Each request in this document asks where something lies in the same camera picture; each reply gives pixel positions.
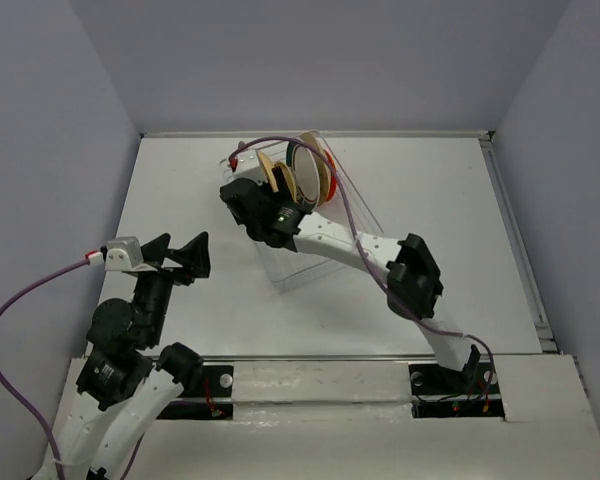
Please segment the plain yellow round plate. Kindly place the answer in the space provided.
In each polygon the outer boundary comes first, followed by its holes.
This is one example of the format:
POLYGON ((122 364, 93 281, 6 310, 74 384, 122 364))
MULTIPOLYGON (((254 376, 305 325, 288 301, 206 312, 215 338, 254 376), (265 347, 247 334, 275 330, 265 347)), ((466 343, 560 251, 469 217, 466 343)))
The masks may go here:
POLYGON ((257 156, 260 168, 262 169, 266 182, 269 184, 271 190, 274 193, 277 193, 279 191, 279 188, 273 172, 274 163, 272 162, 271 158, 265 153, 257 151, 257 156))

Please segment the white plate with green rim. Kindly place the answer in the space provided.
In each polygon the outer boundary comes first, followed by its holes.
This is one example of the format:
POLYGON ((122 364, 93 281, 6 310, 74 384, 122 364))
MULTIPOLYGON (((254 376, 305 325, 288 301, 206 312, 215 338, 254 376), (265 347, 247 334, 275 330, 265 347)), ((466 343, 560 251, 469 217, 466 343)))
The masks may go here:
POLYGON ((313 152, 297 143, 289 142, 285 162, 296 181, 298 202, 313 209, 320 194, 320 177, 313 152))

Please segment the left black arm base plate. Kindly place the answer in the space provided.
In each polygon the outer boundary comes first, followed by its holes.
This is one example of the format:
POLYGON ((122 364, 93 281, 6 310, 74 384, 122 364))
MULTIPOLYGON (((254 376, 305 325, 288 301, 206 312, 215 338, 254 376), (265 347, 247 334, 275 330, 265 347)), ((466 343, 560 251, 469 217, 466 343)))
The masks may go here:
POLYGON ((158 420, 226 421, 233 418, 234 366, 204 364, 200 380, 187 387, 158 415, 158 420))

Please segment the cream plate with leaf pattern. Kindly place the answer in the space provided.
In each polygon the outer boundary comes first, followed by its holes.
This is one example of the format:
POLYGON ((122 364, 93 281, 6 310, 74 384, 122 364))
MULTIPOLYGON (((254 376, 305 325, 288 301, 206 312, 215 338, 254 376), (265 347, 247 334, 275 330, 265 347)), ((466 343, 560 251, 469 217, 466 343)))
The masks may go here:
POLYGON ((310 150, 314 154, 314 158, 316 160, 319 177, 320 177, 319 200, 318 200, 317 205, 315 206, 315 207, 319 207, 323 203, 326 202, 325 199, 326 199, 326 196, 327 196, 327 193, 329 190, 329 183, 330 183, 330 168, 329 168, 328 162, 323 161, 323 157, 326 158, 326 156, 324 154, 325 150, 322 147, 322 145, 319 143, 317 138, 311 132, 302 133, 298 136, 298 138, 303 143, 306 143, 306 144, 312 146, 312 149, 310 149, 310 150))

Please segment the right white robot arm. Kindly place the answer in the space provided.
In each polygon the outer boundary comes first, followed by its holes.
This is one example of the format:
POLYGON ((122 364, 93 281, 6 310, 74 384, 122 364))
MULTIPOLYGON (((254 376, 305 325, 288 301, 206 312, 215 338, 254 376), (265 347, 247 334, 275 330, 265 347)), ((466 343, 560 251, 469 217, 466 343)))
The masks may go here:
POLYGON ((443 308, 441 270, 423 238, 399 240, 358 228, 349 195, 340 188, 346 223, 337 223, 291 199, 288 189, 237 178, 219 190, 249 238, 273 249, 324 257, 369 274, 388 308, 413 322, 433 350, 442 384, 462 392, 477 378, 477 340, 443 308))

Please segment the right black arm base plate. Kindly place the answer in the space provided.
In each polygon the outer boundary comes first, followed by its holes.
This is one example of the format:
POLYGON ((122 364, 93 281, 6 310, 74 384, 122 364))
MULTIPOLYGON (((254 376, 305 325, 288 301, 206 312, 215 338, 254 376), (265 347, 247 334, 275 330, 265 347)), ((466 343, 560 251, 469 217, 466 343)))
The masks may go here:
POLYGON ((487 362, 469 379, 435 363, 416 363, 409 366, 409 381, 415 419, 505 417, 497 376, 487 362))

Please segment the white wire dish rack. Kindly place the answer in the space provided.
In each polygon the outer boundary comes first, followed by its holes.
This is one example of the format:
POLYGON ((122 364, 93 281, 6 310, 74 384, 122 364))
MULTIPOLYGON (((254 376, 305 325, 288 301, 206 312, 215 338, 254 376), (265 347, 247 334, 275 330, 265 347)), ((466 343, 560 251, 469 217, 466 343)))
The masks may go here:
MULTIPOLYGON (((310 209, 317 212, 325 220, 338 223, 348 231, 350 226, 348 219, 353 218, 359 232, 378 234, 383 233, 376 216, 373 214, 365 200, 360 195, 355 184, 351 181, 340 159, 333 151, 324 136, 316 131, 310 130, 322 145, 325 151, 329 151, 335 164, 337 176, 337 190, 335 196, 319 207, 310 209)), ((285 162, 287 144, 293 142, 291 137, 283 140, 262 141, 247 150, 253 149, 268 155, 272 162, 285 162)), ((220 161, 224 168, 223 178, 226 184, 231 179, 230 158, 220 161)), ((269 186, 266 180, 261 184, 269 186)), ((328 256, 311 253, 293 253, 288 249, 276 249, 265 243, 254 242, 255 248, 262 258, 264 269, 272 284, 280 291, 296 288, 304 283, 314 281, 334 271, 339 270, 342 264, 328 256)))

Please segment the orange round plate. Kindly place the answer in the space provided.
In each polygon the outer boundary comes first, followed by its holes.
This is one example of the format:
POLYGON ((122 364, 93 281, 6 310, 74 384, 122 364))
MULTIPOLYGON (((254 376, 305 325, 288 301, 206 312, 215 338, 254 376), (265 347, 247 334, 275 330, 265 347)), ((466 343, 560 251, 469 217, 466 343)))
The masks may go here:
POLYGON ((330 168, 329 190, 325 199, 326 202, 329 202, 335 196, 337 190, 336 164, 329 151, 325 151, 324 154, 327 158, 327 162, 330 168))

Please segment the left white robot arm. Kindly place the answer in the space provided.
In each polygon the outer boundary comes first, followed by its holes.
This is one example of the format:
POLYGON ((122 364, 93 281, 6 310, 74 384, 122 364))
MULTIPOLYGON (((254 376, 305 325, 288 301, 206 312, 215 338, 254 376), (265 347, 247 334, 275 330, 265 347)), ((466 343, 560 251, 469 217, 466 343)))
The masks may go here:
POLYGON ((56 449, 38 479, 118 479, 148 427, 180 394, 201 383, 203 359, 182 343, 157 359, 145 355, 161 339, 172 290, 210 275, 209 235, 170 247, 164 233, 146 244, 118 237, 87 254, 89 265, 135 278, 130 299, 112 298, 94 310, 86 339, 91 352, 76 380, 71 410, 56 449))

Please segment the small cream plate with flowers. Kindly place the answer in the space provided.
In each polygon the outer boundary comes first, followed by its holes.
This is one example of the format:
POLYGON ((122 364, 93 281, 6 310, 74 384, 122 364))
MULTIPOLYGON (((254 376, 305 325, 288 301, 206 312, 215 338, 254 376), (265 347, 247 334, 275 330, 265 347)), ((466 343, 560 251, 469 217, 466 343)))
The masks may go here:
POLYGON ((286 190, 288 191, 290 198, 297 203, 298 202, 298 186, 296 177, 291 168, 286 165, 284 162, 276 162, 273 167, 274 174, 280 177, 278 180, 278 185, 281 188, 281 185, 284 184, 286 190))

